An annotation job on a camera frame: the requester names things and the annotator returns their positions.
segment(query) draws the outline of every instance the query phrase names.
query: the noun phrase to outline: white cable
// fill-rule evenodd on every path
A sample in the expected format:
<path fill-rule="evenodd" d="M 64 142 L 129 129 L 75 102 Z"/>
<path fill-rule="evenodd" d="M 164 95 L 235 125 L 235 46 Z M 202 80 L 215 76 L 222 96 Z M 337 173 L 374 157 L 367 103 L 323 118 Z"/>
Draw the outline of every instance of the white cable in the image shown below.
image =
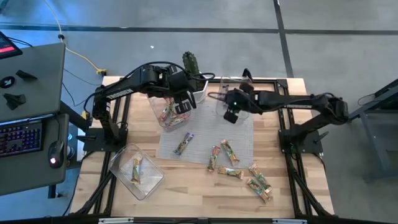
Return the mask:
<path fill-rule="evenodd" d="M 43 1 L 44 1 L 44 3 L 47 5 L 47 7 L 51 10 L 51 13 L 54 15 L 54 18 L 55 18 L 55 20 L 56 20 L 56 22 L 57 22 L 57 25 L 58 25 L 58 28 L 59 28 L 59 30 L 60 30 L 60 34 L 63 35 L 63 34 L 62 34 L 61 25 L 60 25 L 60 21 L 58 20 L 57 14 L 56 14 L 55 11 L 52 9 L 52 7 L 51 7 L 50 4 L 47 2 L 47 0 L 43 0 Z M 77 56 L 79 56 L 79 57 L 85 59 L 88 63 L 90 63 L 90 64 L 95 68 L 95 70 L 96 70 L 96 72 L 97 72 L 98 75 L 101 74 L 101 72 L 105 72 L 105 71 L 106 71 L 106 69 L 98 68 L 98 67 L 97 67 L 91 60 L 89 60 L 86 56 L 83 56 L 83 55 L 81 55 L 81 54 L 79 54 L 79 53 L 77 53 L 77 52 L 74 52 L 74 51 L 70 50 L 70 49 L 67 47 L 66 44 L 65 44 L 65 48 L 66 48 L 66 50 L 69 51 L 70 53 L 73 53 L 73 54 L 75 54 L 75 55 L 77 55 Z"/>

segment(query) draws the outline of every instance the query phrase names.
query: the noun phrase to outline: keyboard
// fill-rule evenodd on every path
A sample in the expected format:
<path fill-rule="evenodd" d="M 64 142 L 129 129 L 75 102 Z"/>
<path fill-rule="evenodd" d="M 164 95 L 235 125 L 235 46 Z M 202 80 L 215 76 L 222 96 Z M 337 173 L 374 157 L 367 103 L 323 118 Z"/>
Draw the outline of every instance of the keyboard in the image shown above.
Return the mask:
<path fill-rule="evenodd" d="M 0 126 L 0 157 L 40 151 L 41 139 L 40 120 Z"/>

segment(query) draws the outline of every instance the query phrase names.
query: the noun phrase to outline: wooden tabletop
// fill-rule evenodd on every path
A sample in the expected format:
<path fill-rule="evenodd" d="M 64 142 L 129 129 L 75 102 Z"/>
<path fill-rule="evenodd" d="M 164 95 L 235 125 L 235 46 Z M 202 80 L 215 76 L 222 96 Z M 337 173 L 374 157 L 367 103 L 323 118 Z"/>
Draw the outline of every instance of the wooden tabletop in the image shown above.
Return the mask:
<path fill-rule="evenodd" d="M 109 85 L 120 77 L 104 77 Z M 291 95 L 305 95 L 304 80 L 288 78 Z M 218 91 L 219 84 L 209 84 L 208 91 Z M 257 90 L 272 90 L 272 85 L 255 84 Z M 119 110 L 119 121 L 124 99 Z M 309 110 L 293 110 L 296 123 L 312 117 Z M 112 216 L 114 217 L 229 217 L 229 218 L 291 218 L 294 216 L 290 196 L 285 158 L 279 149 L 277 131 L 279 120 L 276 112 L 254 115 L 254 162 L 271 184 L 272 199 L 264 204 L 246 185 L 251 176 L 245 170 L 245 178 L 239 180 L 217 173 L 209 173 L 206 165 L 155 158 L 159 148 L 162 128 L 159 126 L 145 95 L 135 93 L 131 97 L 128 114 L 129 136 L 127 143 L 135 143 L 165 172 L 161 185 L 146 199 L 138 201 L 120 181 L 116 182 Z M 103 152 L 92 153 L 82 164 L 71 212 L 80 209 L 97 187 Z M 333 213 L 325 171 L 321 162 L 312 154 L 303 154 L 307 184 L 324 208 Z M 101 210 L 104 209 L 108 186 L 104 190 Z M 304 211 L 302 193 L 298 188 L 300 208 Z"/>

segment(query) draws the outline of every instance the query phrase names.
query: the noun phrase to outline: concrete floor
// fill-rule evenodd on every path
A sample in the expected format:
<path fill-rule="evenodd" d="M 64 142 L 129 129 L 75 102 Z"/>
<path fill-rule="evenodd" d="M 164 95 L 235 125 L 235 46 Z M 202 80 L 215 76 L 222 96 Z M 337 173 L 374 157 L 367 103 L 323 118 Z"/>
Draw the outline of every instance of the concrete floor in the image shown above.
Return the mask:
<path fill-rule="evenodd" d="M 279 2 L 286 29 L 398 30 L 398 3 L 393 0 Z M 278 28 L 272 0 L 52 0 L 50 3 L 62 24 L 74 26 Z M 0 15 L 0 26 L 10 24 L 52 26 L 55 20 L 41 1 L 13 0 Z M 55 31 L 2 31 L 33 45 L 58 41 Z M 124 75 L 151 60 L 181 63 L 182 53 L 189 50 L 197 56 L 202 71 L 239 75 L 247 67 L 255 77 L 286 77 L 280 35 L 249 32 L 68 31 L 65 36 L 71 49 L 107 68 L 109 75 Z M 342 96 L 350 111 L 358 107 L 359 97 L 397 78 L 398 35 L 288 34 L 286 39 L 294 77 L 305 79 L 307 92 L 330 91 Z M 89 82 L 101 83 L 101 77 L 95 75 L 92 67 L 75 55 L 67 54 L 65 68 Z M 76 102 L 95 89 L 67 73 L 63 81 Z M 62 100 L 72 105 L 64 91 Z M 82 107 L 74 110 L 80 113 Z M 398 181 L 366 184 L 362 179 L 378 167 L 361 123 L 327 126 L 322 131 L 330 132 L 322 142 L 335 213 L 345 218 L 397 223 Z M 2 196 L 0 220 L 61 215 L 72 195 L 77 171 L 68 173 L 63 184 L 68 197 L 48 200 L 47 189 Z M 15 212 L 10 205 L 23 208 L 24 212 Z"/>

